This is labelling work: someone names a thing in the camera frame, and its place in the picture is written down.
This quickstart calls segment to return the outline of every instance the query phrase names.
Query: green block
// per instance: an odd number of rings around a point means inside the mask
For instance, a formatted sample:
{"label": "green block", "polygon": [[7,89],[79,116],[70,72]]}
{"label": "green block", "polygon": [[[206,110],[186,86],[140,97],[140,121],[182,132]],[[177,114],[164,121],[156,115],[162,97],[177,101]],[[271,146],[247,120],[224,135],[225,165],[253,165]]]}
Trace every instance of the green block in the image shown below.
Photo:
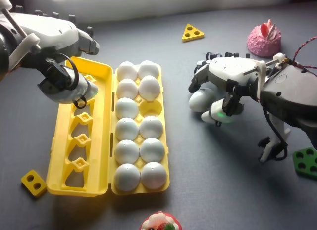
{"label": "green block", "polygon": [[308,147],[293,153],[295,171],[317,180],[317,151]]}

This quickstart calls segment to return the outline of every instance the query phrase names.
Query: robotic arm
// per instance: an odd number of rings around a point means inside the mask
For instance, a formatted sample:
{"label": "robotic arm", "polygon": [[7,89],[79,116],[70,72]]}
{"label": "robotic arm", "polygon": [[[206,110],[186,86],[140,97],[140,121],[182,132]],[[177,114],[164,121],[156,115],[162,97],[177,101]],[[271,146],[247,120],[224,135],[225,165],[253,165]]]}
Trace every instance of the robotic arm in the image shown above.
{"label": "robotic arm", "polygon": [[[278,53],[273,60],[265,63],[246,58],[239,54],[207,53],[205,61],[199,61],[194,77],[188,88],[190,93],[199,92],[200,85],[212,82],[219,89],[226,91],[224,99],[213,102],[202,114],[205,122],[221,123],[239,119],[244,106],[239,103],[242,96],[249,96],[258,102],[264,111],[265,118],[275,135],[260,140],[258,146],[264,148],[260,156],[261,162],[270,159],[283,160],[287,156],[286,140],[290,134],[284,123],[302,129],[317,148],[317,76],[295,61]],[[198,104],[193,95],[190,106]],[[277,155],[284,151],[282,157]]]}
{"label": "robotic arm", "polygon": [[[29,15],[20,6],[16,13],[10,13],[11,8],[9,0],[0,0],[0,77],[17,64],[35,68],[45,77],[38,87],[48,98],[84,108],[98,88],[78,72],[70,57],[99,52],[92,28],[88,27],[88,33],[76,28],[72,15],[69,19],[74,23],[59,19],[58,13],[52,17],[41,11]],[[65,60],[70,61],[72,68],[59,65]]]}

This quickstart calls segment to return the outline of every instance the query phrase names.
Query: pink toy cake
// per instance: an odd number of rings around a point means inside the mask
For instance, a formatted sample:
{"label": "pink toy cake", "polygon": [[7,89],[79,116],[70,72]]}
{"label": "pink toy cake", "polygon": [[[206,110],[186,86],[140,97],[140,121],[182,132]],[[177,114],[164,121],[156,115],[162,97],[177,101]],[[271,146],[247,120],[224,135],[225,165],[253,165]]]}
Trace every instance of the pink toy cake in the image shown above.
{"label": "pink toy cake", "polygon": [[281,49],[281,31],[271,20],[256,26],[248,37],[248,49],[259,57],[273,57]]}

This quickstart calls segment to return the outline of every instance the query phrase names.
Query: egg carton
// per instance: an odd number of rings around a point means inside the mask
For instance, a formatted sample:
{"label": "egg carton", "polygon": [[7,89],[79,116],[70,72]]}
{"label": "egg carton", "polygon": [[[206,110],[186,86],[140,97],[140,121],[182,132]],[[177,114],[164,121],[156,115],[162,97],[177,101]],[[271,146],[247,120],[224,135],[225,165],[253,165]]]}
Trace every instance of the egg carton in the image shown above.
{"label": "egg carton", "polygon": [[[74,57],[73,62],[86,79],[95,83],[99,92],[87,102],[89,110],[82,112],[73,104],[60,104],[58,108],[55,134],[52,139],[51,158],[47,174],[47,188],[51,194],[94,197],[104,194],[109,185],[115,194],[135,194],[164,191],[169,186],[168,147],[166,144],[163,87],[161,68],[159,65],[160,94],[152,102],[146,102],[139,95],[134,99],[140,113],[134,119],[138,124],[148,115],[156,116],[163,124],[163,134],[159,140],[165,148],[165,155],[160,163],[166,170],[166,183],[159,189],[149,190],[141,182],[130,192],[117,190],[114,183],[114,173],[120,166],[114,157],[115,148],[119,142],[116,138],[115,126],[118,118],[114,106],[118,100],[116,88],[119,83],[112,68],[106,64]],[[87,133],[75,135],[78,127],[87,128]],[[133,140],[138,146],[144,141],[141,135]],[[76,159],[70,156],[78,149],[83,150]],[[146,163],[139,158],[134,165],[142,171]],[[79,183],[67,182],[73,177],[79,178]]]}
{"label": "egg carton", "polygon": [[[151,70],[151,67],[155,67],[157,68],[156,71],[158,71],[158,73],[155,75],[159,87],[160,87],[160,92],[158,94],[157,97],[153,97],[151,94],[148,95],[146,94],[146,92],[140,90],[140,84],[141,84],[141,80],[144,81],[146,79],[149,78],[148,75],[153,75],[152,73],[148,73],[147,71]],[[157,189],[148,189],[146,188],[143,184],[142,181],[138,184],[138,186],[129,192],[123,192],[120,191],[114,184],[111,185],[111,189],[115,194],[137,194],[137,193],[148,193],[148,192],[161,192],[164,191],[168,188],[169,186],[169,168],[168,168],[168,147],[167,147],[167,142],[166,142],[166,131],[165,131],[165,117],[164,117],[164,104],[163,104],[163,86],[162,86],[162,76],[161,76],[161,67],[158,64],[152,63],[150,61],[143,61],[141,64],[138,65],[134,65],[130,62],[123,62],[120,65],[121,70],[126,70],[126,72],[121,72],[118,73],[119,68],[116,69],[115,71],[115,75],[113,78],[113,106],[112,106],[112,133],[113,133],[113,142],[112,142],[112,153],[113,155],[111,155],[112,157],[110,158],[110,162],[112,163],[112,173],[115,173],[115,170],[121,165],[119,164],[116,159],[115,159],[115,149],[118,145],[118,143],[120,142],[120,140],[117,138],[117,134],[116,134],[116,125],[119,122],[119,118],[116,115],[115,112],[115,105],[117,104],[119,98],[121,97],[127,97],[130,94],[126,95],[118,95],[117,92],[120,92],[118,89],[119,84],[122,82],[124,82],[124,80],[131,80],[135,82],[136,86],[138,87],[138,91],[139,93],[137,95],[132,94],[131,99],[133,99],[135,101],[135,103],[138,105],[139,108],[139,114],[134,118],[134,121],[137,123],[138,126],[140,126],[140,124],[142,123],[142,121],[144,121],[145,117],[156,117],[163,126],[163,131],[162,131],[162,135],[160,137],[157,137],[158,140],[160,140],[162,142],[162,144],[164,145],[164,149],[165,149],[165,153],[164,156],[162,158],[162,160],[160,161],[160,163],[162,164],[162,166],[164,167],[164,169],[166,170],[166,182],[164,185],[162,185],[161,187],[157,188]],[[142,130],[140,130],[139,134],[137,135],[137,137],[133,140],[138,147],[140,148],[143,141],[145,140],[145,138],[143,136],[145,136],[147,138],[146,135],[144,134],[140,134],[142,133]],[[137,159],[137,161],[135,163],[133,163],[140,172],[142,172],[143,167],[147,164],[146,161],[144,161],[141,157],[139,157]],[[115,179],[114,179],[114,175],[112,176],[112,183],[115,183]]]}

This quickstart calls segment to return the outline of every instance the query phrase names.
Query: white wall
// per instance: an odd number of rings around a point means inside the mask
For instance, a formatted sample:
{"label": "white wall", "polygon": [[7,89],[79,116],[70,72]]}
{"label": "white wall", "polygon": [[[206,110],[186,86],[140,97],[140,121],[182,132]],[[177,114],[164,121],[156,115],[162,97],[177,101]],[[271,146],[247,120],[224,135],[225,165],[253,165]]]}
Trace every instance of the white wall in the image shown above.
{"label": "white wall", "polygon": [[280,5],[289,0],[26,0],[28,13],[74,14],[78,22],[100,22],[187,12]]}

